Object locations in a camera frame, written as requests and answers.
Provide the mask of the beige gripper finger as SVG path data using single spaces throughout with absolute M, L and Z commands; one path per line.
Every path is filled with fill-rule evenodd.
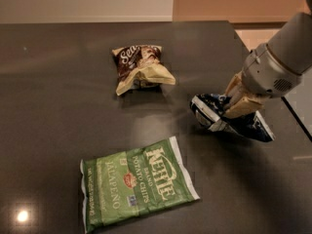
M 263 103 L 249 97 L 242 97 L 234 105 L 225 110 L 224 117 L 229 119 L 238 118 L 254 113 L 263 107 Z
M 230 98 L 230 100 L 225 104 L 225 109 L 228 109 L 231 105 L 234 105 L 243 97 L 249 97 L 250 91 L 246 88 L 242 81 L 242 73 L 236 73 L 231 81 L 229 82 L 225 95 Z

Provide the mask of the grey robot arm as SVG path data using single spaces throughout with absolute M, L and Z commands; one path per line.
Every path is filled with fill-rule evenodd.
M 312 0 L 305 0 L 308 13 L 293 16 L 267 43 L 251 50 L 242 70 L 235 74 L 225 94 L 226 118 L 238 118 L 280 98 L 302 81 L 312 66 Z

